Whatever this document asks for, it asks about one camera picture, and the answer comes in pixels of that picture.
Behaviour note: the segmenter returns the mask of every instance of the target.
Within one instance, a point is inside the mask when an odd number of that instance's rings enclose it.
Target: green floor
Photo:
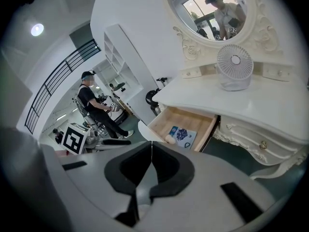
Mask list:
[[[129,137],[129,140],[133,144],[146,141],[139,132],[138,122],[139,120],[136,117],[129,116],[120,125],[124,130],[135,131],[134,134]],[[265,168],[265,166],[254,160],[253,157],[243,148],[224,143],[214,138],[211,138],[203,153],[224,159],[247,175]],[[306,170],[307,162],[308,161],[299,166],[293,166],[288,172],[278,178],[256,179],[256,181],[266,187],[276,200],[279,200],[281,197],[293,192],[293,189],[296,187]]]

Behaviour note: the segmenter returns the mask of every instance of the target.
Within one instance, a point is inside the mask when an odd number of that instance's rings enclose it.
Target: open drawer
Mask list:
[[[218,116],[191,113],[176,107],[167,107],[148,126],[139,122],[139,131],[149,141],[165,142],[164,138],[173,126],[196,131],[191,150],[201,151],[217,126]]]

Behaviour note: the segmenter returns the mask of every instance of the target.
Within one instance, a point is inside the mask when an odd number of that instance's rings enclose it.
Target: staircase railing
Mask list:
[[[95,40],[92,39],[67,56],[48,76],[48,78],[41,86],[39,92],[35,96],[25,121],[25,126],[28,128],[31,134],[33,134],[35,126],[44,107],[59,85],[78,66],[100,51],[101,49]]]

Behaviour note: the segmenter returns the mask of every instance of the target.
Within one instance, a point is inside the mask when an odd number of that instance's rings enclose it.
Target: drawer knob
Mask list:
[[[262,141],[259,146],[260,146],[260,149],[267,149],[267,142],[266,141]]]

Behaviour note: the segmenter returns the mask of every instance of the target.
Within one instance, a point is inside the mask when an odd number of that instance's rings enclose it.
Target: sneaker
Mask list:
[[[127,134],[127,136],[125,138],[128,138],[128,137],[132,136],[134,131],[133,130],[129,130],[127,133],[128,134]]]

